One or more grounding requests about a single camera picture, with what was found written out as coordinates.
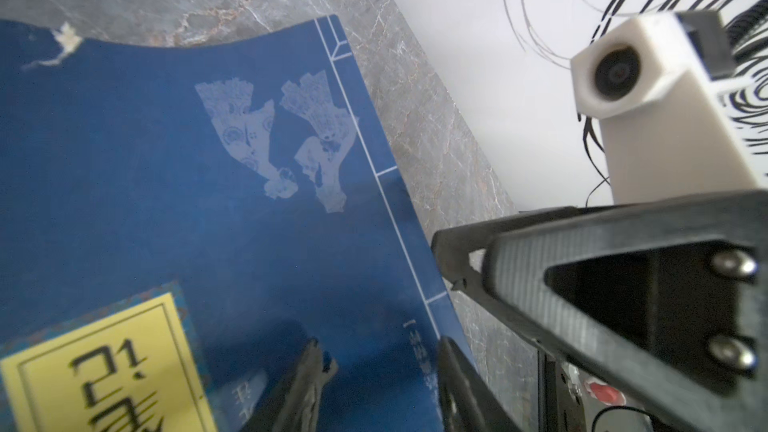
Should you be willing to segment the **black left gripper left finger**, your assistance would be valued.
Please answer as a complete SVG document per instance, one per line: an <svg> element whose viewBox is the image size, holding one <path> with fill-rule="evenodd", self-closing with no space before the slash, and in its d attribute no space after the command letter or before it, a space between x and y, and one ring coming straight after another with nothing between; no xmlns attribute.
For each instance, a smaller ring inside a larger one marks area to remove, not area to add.
<svg viewBox="0 0 768 432"><path fill-rule="evenodd" d="M320 342L311 338L241 431L316 431L323 390L337 372L336 360L326 359Z"/></svg>

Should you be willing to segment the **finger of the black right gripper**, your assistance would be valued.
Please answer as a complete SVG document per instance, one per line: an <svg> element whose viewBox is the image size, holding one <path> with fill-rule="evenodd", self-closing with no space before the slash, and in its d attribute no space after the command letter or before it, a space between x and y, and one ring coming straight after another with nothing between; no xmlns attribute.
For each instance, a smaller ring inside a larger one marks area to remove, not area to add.
<svg viewBox="0 0 768 432"><path fill-rule="evenodd" d="M505 312L483 288L482 264L487 248L500 235L530 227L594 214L600 207L555 207L438 230L431 251L451 292L458 292L487 312Z"/></svg>
<svg viewBox="0 0 768 432"><path fill-rule="evenodd" d="M617 207L502 234L482 268L528 337L686 431L767 427L767 195Z"/></svg>

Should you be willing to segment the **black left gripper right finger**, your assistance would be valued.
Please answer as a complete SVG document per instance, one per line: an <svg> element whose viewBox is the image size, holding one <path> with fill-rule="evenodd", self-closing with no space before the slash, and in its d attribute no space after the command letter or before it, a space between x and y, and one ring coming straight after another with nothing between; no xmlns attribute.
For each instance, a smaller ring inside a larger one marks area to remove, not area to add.
<svg viewBox="0 0 768 432"><path fill-rule="evenodd" d="M440 338L437 361L445 431L521 431L452 338Z"/></svg>

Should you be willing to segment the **blue book yellow label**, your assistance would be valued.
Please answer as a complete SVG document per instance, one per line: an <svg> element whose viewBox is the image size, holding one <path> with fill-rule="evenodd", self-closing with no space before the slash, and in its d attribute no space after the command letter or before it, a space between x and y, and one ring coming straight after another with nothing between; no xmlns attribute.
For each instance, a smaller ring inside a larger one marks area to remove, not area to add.
<svg viewBox="0 0 768 432"><path fill-rule="evenodd" d="M456 312L340 19L202 48L1 25L1 427L439 431Z"/></svg>

